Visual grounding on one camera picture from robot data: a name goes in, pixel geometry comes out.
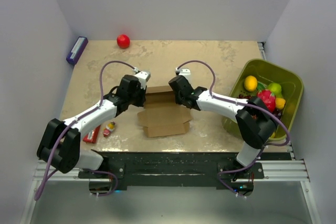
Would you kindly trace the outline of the brown cardboard box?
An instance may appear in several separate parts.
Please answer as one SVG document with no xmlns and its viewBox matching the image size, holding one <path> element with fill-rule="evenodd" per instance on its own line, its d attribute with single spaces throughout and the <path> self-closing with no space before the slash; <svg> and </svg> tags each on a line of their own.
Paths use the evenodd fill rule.
<svg viewBox="0 0 336 224">
<path fill-rule="evenodd" d="M 143 107 L 138 113 L 138 124 L 147 137 L 181 135 L 190 129 L 191 111 L 175 103 L 170 86 L 148 87 Z"/>
</svg>

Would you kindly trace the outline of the small colourful toy figure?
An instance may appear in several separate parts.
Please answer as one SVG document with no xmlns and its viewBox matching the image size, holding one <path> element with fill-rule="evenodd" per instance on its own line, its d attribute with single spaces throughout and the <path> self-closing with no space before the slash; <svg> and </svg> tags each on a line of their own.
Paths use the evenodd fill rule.
<svg viewBox="0 0 336 224">
<path fill-rule="evenodd" d="M 116 123 L 114 121 L 110 122 L 107 124 L 107 126 L 103 130 L 103 136 L 108 137 L 114 130 L 115 130 L 115 125 Z"/>
</svg>

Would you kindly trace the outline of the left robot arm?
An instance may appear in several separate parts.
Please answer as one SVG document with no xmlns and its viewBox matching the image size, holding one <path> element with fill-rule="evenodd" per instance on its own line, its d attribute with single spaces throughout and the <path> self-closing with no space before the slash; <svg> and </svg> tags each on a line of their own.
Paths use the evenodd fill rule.
<svg viewBox="0 0 336 224">
<path fill-rule="evenodd" d="M 89 169 L 97 178 L 108 174 L 109 165 L 103 156 L 95 151 L 81 150 L 82 139 L 96 127 L 111 121 L 129 106 L 143 107 L 150 73 L 140 71 L 135 75 L 126 74 L 120 81 L 116 93 L 109 92 L 103 100 L 66 120 L 53 119 L 48 122 L 37 157 L 62 173 L 73 168 Z"/>
</svg>

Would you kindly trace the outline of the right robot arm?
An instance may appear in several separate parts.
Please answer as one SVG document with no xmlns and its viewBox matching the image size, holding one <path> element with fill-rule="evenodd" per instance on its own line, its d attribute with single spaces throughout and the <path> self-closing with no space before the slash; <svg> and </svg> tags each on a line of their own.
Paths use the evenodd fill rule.
<svg viewBox="0 0 336 224">
<path fill-rule="evenodd" d="M 237 123 L 243 148 L 236 157 L 234 173 L 239 178 L 246 178 L 253 171 L 251 163 L 271 137 L 278 123 L 269 115 L 264 102 L 253 97 L 249 100 L 235 99 L 210 93 L 203 87 L 193 88 L 184 76 L 175 76 L 169 81 L 175 95 L 175 102 L 189 109 L 214 112 Z"/>
</svg>

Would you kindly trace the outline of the purple rectangular box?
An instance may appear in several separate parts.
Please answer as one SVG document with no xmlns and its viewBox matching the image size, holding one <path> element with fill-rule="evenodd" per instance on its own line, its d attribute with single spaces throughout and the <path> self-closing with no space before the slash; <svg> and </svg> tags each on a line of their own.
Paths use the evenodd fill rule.
<svg viewBox="0 0 336 224">
<path fill-rule="evenodd" d="M 88 44 L 87 37 L 79 36 L 75 44 L 73 45 L 72 49 L 66 56 L 66 61 L 72 66 L 75 66 L 87 44 Z"/>
</svg>

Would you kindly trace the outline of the red apple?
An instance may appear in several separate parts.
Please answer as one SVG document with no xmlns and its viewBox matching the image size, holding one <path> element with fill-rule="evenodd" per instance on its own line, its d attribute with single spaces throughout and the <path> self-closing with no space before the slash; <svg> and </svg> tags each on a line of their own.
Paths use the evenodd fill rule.
<svg viewBox="0 0 336 224">
<path fill-rule="evenodd" d="M 117 45 L 121 49 L 127 49 L 130 46 L 130 42 L 130 38 L 125 34 L 121 34 L 117 37 Z"/>
</svg>

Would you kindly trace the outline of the dark red toy grapes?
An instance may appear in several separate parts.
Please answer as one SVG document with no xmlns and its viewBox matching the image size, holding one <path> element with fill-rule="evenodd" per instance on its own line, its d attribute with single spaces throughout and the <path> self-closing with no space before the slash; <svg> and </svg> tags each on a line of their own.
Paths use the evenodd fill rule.
<svg viewBox="0 0 336 224">
<path fill-rule="evenodd" d="M 246 99 L 246 100 L 249 100 L 251 98 L 250 95 L 245 95 L 245 94 L 239 94 L 238 95 L 238 98 L 239 99 Z"/>
</svg>

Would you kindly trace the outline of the red rectangular packet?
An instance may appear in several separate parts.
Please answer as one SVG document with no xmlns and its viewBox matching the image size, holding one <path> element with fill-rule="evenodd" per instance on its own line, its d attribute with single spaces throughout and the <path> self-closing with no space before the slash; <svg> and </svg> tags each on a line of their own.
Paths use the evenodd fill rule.
<svg viewBox="0 0 336 224">
<path fill-rule="evenodd" d="M 101 126 L 97 126 L 94 130 L 90 131 L 84 138 L 83 141 L 85 143 L 96 144 L 98 134 L 100 131 Z"/>
</svg>

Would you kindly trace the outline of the orange toy fruit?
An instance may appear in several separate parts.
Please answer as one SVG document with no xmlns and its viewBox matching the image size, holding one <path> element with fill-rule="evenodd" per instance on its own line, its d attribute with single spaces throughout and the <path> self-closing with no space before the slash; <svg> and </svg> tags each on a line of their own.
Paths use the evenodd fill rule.
<svg viewBox="0 0 336 224">
<path fill-rule="evenodd" d="M 249 92 L 254 92 L 257 89 L 258 81 L 254 76 L 247 76 L 244 80 L 244 88 Z"/>
</svg>

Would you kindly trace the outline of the pink dragon fruit toy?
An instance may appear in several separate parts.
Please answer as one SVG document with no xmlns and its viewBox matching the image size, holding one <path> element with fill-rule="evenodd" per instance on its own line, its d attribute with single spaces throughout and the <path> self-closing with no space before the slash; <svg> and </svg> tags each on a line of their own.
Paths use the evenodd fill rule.
<svg viewBox="0 0 336 224">
<path fill-rule="evenodd" d="M 266 105 L 270 112 L 273 112 L 276 108 L 276 97 L 275 95 L 267 89 L 260 90 L 257 92 L 257 97 L 259 97 L 263 103 Z"/>
</svg>

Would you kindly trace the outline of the green toy pear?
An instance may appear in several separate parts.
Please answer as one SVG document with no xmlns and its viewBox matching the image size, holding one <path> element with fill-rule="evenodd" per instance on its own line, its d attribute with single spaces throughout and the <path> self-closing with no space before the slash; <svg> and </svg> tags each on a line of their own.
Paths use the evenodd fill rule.
<svg viewBox="0 0 336 224">
<path fill-rule="evenodd" d="M 276 97 L 282 98 L 282 87 L 280 84 L 272 82 L 267 87 Z"/>
</svg>

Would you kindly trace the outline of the yellow toy lemon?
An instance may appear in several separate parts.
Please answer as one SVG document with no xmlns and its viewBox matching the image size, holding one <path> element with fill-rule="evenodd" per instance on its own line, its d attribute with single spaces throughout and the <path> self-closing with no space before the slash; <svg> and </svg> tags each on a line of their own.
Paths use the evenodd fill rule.
<svg viewBox="0 0 336 224">
<path fill-rule="evenodd" d="M 276 98 L 276 109 L 283 110 L 286 105 L 286 100 L 284 98 Z"/>
</svg>

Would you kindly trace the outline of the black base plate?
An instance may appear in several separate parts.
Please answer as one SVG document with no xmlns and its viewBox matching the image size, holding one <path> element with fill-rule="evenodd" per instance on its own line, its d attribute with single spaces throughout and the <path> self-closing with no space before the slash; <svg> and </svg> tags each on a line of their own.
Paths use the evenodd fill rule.
<svg viewBox="0 0 336 224">
<path fill-rule="evenodd" d="M 108 189 L 116 175 L 118 190 L 130 186 L 215 187 L 225 189 L 223 183 L 237 191 L 252 190 L 253 179 L 263 179 L 260 162 L 237 172 L 236 153 L 173 153 L 173 152 L 103 152 L 100 174 L 82 170 L 79 178 L 89 179 L 91 191 Z"/>
</svg>

